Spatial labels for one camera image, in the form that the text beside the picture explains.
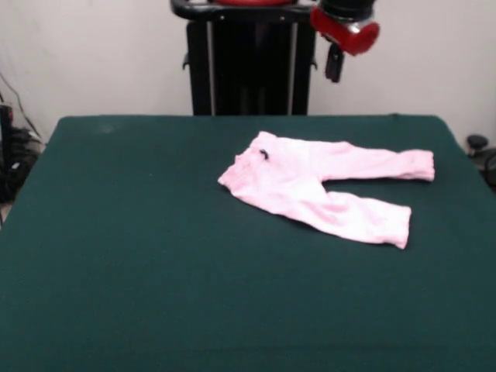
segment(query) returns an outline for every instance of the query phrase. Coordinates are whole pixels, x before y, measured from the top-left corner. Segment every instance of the pant leg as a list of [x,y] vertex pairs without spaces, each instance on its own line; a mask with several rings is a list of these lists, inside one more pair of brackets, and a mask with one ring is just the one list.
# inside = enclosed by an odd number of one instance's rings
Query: pant leg
[[408,207],[346,193],[326,193],[315,175],[279,177],[274,171],[258,173],[257,167],[245,164],[238,168],[241,173],[233,167],[219,182],[247,204],[345,239],[406,247],[412,213]]
[[433,181],[434,155],[426,150],[364,149],[348,142],[319,142],[280,138],[288,150],[299,153],[321,181],[398,178]]

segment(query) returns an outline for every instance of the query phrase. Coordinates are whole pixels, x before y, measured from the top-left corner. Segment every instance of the table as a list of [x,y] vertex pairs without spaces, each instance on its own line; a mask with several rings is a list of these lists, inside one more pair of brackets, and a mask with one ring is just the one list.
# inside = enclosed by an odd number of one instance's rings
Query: table
[[[216,183],[260,130],[432,150],[436,181],[340,181],[407,250]],[[0,234],[0,370],[496,370],[496,202],[431,116],[61,120]]]

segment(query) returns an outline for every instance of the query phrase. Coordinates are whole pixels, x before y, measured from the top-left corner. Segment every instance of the black knob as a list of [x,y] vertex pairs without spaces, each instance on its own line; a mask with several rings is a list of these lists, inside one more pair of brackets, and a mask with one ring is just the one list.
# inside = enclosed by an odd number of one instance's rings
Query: black knob
[[467,142],[468,146],[470,146],[470,148],[474,151],[481,151],[489,144],[489,141],[486,137],[480,136],[478,134],[468,136]]

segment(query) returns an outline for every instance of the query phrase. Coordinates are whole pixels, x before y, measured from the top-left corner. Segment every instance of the black cable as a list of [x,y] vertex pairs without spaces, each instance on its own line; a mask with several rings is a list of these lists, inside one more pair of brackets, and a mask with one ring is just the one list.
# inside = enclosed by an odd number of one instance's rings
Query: black cable
[[10,85],[10,83],[7,81],[7,79],[5,78],[5,76],[3,75],[3,73],[1,71],[0,71],[0,79],[2,79],[3,83],[7,86],[7,88],[10,89],[12,91],[12,93],[14,93],[15,97],[17,98],[17,105],[19,106],[19,110],[21,111],[24,119],[27,121],[29,127],[33,130],[33,132],[39,138],[41,138],[40,132],[38,132],[38,130],[34,126],[33,122],[28,118],[28,115],[26,115],[26,113],[24,112],[24,107],[22,106],[21,97],[20,97],[19,93],[17,92],[17,90],[14,89],[13,86]]

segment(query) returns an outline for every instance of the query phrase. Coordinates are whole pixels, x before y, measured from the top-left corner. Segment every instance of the black stand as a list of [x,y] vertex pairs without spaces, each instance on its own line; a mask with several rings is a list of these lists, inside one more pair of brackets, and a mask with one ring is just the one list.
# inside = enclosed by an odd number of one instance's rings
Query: black stand
[[307,114],[315,51],[310,8],[195,7],[172,1],[176,14],[193,19],[185,63],[195,115]]

